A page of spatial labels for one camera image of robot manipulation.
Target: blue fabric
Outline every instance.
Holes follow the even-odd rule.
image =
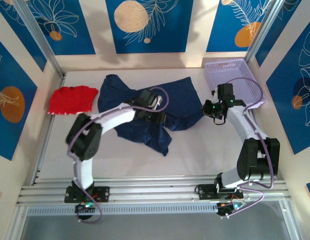
[[[165,122],[153,123],[135,119],[115,127],[115,130],[119,137],[136,143],[144,143],[166,156],[172,138],[163,127],[171,131],[190,128],[203,117],[202,104],[190,77],[158,86],[165,89],[169,96],[169,104],[164,110],[166,113]],[[143,89],[130,89],[117,75],[107,75],[100,88],[98,110],[101,113],[115,108],[133,97],[138,97],[142,91]],[[163,97],[162,104],[159,106],[161,108],[166,103],[165,95],[157,89],[152,92]]]

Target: purple basket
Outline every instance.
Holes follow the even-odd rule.
[[[242,58],[207,62],[205,63],[204,76],[210,90],[215,90],[217,85],[224,84],[235,78],[249,78],[256,82],[249,66]],[[233,84],[235,98],[243,100],[247,106],[255,103],[261,96],[260,89],[253,82],[238,79],[231,83]],[[250,109],[258,108],[265,101],[263,95],[261,102],[251,106]]]

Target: orange dot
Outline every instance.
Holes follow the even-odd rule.
[[[14,104],[7,101],[0,104],[0,111],[7,121],[13,124],[18,123],[22,119],[25,111],[23,93],[15,86],[7,86],[1,91],[1,93],[10,99],[17,98],[17,100],[14,101]]]
[[[298,110],[302,107],[303,105],[303,99],[299,95],[295,95],[293,99],[291,100],[291,105],[293,106],[294,109]]]
[[[62,35],[58,31],[51,31],[49,33],[49,36],[51,37],[51,39],[53,39],[55,41],[62,40]]]
[[[147,37],[144,39],[144,43],[149,44],[151,42],[151,40]]]
[[[260,22],[253,22],[239,30],[235,37],[236,46],[239,48],[249,47],[260,25]]]

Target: white table surface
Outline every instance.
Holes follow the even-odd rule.
[[[65,86],[86,85],[100,90],[108,74],[117,74],[131,89],[168,83],[190,76],[202,104],[211,99],[211,90],[204,78],[204,69],[152,69],[71,71]],[[92,113],[97,113],[97,100]],[[75,115],[57,115],[54,119],[48,146],[39,174],[40,179],[72,178],[72,159],[67,157],[66,136],[76,119]],[[214,125],[213,119],[203,117],[185,131],[167,130],[172,141],[167,156],[142,143],[117,136],[114,129],[103,134],[99,151],[93,159],[95,178],[200,176],[215,175],[236,166],[242,142],[233,126]]]

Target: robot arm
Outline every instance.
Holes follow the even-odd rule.
[[[212,91],[213,100],[206,100],[202,113],[213,118],[214,123],[222,125],[228,120],[236,129],[243,142],[236,168],[219,173],[214,184],[199,185],[202,188],[200,199],[230,199],[228,194],[236,194],[242,198],[237,187],[248,181],[270,179],[270,168],[260,136],[267,145],[274,176],[278,173],[280,143],[276,138],[269,138],[257,126],[249,114],[245,112],[246,104],[242,100],[235,99],[233,85],[230,83],[220,84]]]
[[[101,141],[101,136],[108,130],[121,124],[128,123],[136,118],[162,123],[165,121],[164,112],[148,112],[142,109],[135,109],[131,106],[138,106],[155,110],[162,102],[162,97],[145,89],[139,97],[132,98],[127,103],[121,103],[108,111],[88,116],[80,114],[70,129],[66,143],[71,144],[76,134],[90,121],[94,120],[84,132],[75,140],[71,147],[71,152],[77,156],[74,160],[74,181],[72,186],[66,190],[65,203],[85,202],[87,196],[82,189],[90,196],[97,195],[105,197],[100,192],[105,191],[105,187],[94,187],[92,175],[93,157],[97,153]]]

